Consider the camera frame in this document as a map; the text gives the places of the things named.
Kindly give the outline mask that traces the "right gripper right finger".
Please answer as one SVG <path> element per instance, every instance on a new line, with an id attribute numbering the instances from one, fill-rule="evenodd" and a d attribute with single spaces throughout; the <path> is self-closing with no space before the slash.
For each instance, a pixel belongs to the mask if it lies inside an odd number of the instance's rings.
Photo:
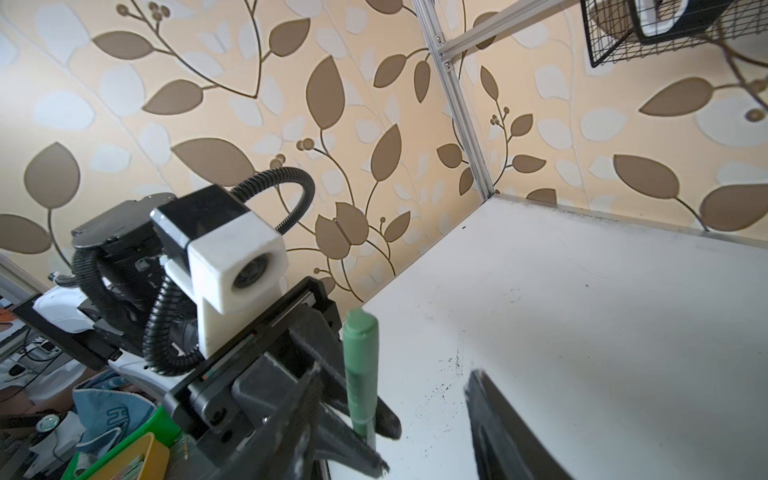
<path id="1" fill-rule="evenodd" d="M 472 443 L 481 479 L 568 479 L 483 370 L 471 372 L 465 387 Z"/>

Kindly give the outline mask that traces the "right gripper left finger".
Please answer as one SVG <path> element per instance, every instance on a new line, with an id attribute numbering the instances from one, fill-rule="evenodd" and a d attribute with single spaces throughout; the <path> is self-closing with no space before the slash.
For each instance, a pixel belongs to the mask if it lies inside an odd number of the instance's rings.
<path id="1" fill-rule="evenodd" d="M 255 424 L 243 449 L 227 462 L 229 479 L 309 479 L 315 463 L 333 461 L 380 478 L 389 466 L 323 401 L 322 369 L 295 377 L 275 359 L 260 359 L 232 387 Z"/>

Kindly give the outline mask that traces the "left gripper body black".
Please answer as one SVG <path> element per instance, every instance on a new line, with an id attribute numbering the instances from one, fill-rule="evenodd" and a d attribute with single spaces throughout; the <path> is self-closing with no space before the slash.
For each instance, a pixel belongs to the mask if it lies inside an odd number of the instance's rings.
<path id="1" fill-rule="evenodd" d="M 383 476 L 376 440 L 402 427 L 378 395 L 379 367 L 377 320 L 342 320 L 324 284 L 302 280 L 166 395 L 193 444 L 172 476 L 323 479 L 333 462 Z"/>

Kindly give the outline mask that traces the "green pen cap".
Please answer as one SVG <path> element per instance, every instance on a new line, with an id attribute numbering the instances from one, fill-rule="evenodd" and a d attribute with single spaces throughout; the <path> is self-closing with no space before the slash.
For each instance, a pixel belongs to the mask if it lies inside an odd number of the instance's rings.
<path id="1" fill-rule="evenodd" d="M 358 308 L 342 328 L 347 405 L 353 431 L 371 448 L 376 444 L 379 322 Z"/>

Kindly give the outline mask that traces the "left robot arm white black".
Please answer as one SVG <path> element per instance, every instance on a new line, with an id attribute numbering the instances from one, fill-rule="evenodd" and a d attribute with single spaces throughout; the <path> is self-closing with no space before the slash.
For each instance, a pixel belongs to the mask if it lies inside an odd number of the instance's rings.
<path id="1" fill-rule="evenodd" d="M 372 431 L 350 427 L 337 306 L 318 279 L 280 287 L 283 237 L 314 197 L 309 179 L 285 175 L 303 193 L 277 226 L 247 207 L 257 177 L 119 204 L 73 232 L 72 308 L 87 329 L 67 334 L 41 300 L 18 313 L 78 361 L 159 391 L 225 479 L 306 478 L 322 461 L 378 478 L 375 439 L 398 439 L 401 424 L 372 396 Z"/>

